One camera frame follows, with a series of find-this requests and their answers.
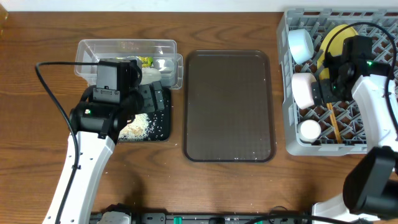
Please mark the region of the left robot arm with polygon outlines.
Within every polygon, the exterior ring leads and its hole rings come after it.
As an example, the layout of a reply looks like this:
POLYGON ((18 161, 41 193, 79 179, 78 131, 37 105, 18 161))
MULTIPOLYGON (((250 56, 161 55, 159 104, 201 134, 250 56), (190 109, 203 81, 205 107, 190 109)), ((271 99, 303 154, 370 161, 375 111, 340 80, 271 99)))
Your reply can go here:
POLYGON ((164 89, 159 81, 141 83, 139 57, 103 58, 94 63, 96 84, 89 86, 66 114, 45 83, 40 66, 35 66, 37 77, 70 131, 65 164, 44 223, 88 223, 119 133, 136 115, 162 111, 164 89))

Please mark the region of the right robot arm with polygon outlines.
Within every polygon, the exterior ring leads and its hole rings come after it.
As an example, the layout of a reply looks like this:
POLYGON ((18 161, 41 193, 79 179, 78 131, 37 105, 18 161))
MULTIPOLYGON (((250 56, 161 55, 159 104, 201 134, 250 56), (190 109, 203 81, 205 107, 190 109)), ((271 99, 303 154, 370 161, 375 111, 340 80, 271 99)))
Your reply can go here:
POLYGON ((368 153, 345 178, 342 194, 312 207, 312 215, 344 222, 397 218, 397 99, 392 67, 374 62, 373 40, 356 35, 343 42, 340 56, 325 54, 330 93, 353 99, 359 109, 368 153))

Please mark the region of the green snack wrapper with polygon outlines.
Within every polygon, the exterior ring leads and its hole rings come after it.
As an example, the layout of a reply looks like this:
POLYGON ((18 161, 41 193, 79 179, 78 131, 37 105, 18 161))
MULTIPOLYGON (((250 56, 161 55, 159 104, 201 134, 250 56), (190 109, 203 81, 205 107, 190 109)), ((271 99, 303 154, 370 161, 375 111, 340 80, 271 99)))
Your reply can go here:
POLYGON ((137 57, 141 61, 142 68, 144 68, 144 67, 152 68, 154 66, 154 58, 153 57, 140 57, 140 56, 137 56, 137 57))

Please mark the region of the pale green cup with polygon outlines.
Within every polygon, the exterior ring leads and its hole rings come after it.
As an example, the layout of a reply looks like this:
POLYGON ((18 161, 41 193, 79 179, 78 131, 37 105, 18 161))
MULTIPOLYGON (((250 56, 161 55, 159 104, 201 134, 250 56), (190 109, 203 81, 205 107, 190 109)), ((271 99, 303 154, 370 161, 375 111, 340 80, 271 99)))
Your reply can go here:
POLYGON ((314 143, 321 134, 321 127, 314 120, 306 120, 297 126, 298 136, 301 141, 314 143))

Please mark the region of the yellow plate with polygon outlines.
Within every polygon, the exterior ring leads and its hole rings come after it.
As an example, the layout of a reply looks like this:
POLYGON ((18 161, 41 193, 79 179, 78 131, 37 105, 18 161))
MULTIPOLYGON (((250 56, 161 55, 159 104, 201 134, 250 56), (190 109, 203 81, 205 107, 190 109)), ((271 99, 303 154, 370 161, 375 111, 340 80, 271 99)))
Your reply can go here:
MULTIPOLYGON (((320 46, 320 50, 322 52, 321 56, 319 57, 319 59, 317 60, 317 72, 319 73, 319 79, 326 79, 329 78, 329 69, 328 68, 323 68, 323 61, 325 59, 325 50, 326 47, 328 45, 328 43, 330 42, 331 38, 338 32, 340 31, 342 28, 346 27, 347 24, 342 24, 342 25, 338 25, 335 28, 333 28, 327 35, 326 37, 323 39, 323 42, 320 46)), ((346 38, 348 37, 353 37, 358 35, 358 32, 353 28, 353 27, 349 27, 347 29, 345 29, 343 32, 339 33, 337 35, 337 37, 335 37, 328 49, 328 52, 332 54, 332 56, 339 56, 341 55, 342 51, 343 51, 343 42, 346 38)))

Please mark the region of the white napkin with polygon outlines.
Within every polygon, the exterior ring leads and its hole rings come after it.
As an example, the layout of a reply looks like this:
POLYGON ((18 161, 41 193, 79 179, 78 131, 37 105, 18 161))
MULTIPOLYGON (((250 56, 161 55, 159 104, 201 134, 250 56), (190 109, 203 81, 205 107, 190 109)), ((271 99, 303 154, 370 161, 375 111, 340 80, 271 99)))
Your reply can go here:
POLYGON ((152 82, 160 81, 162 74, 156 68, 144 67, 142 68, 141 85, 150 84, 152 82))

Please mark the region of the light blue bowl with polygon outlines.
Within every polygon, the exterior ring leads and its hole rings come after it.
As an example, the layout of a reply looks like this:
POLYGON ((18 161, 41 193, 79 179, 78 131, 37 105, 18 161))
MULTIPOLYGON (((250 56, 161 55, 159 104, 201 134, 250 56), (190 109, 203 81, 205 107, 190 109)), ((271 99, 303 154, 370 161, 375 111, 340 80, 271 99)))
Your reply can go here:
POLYGON ((290 30, 288 33, 288 44, 290 53, 297 64, 303 64, 313 57, 313 42, 307 30, 290 30))

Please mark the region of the white bowl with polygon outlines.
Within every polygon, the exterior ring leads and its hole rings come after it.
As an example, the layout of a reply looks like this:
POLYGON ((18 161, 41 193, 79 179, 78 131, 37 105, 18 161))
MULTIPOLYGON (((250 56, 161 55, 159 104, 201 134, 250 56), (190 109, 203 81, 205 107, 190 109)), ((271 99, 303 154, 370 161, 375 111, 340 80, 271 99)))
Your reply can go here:
POLYGON ((311 84, 316 78, 311 73, 295 73, 292 76, 292 94, 297 106, 304 110, 314 105, 311 84))

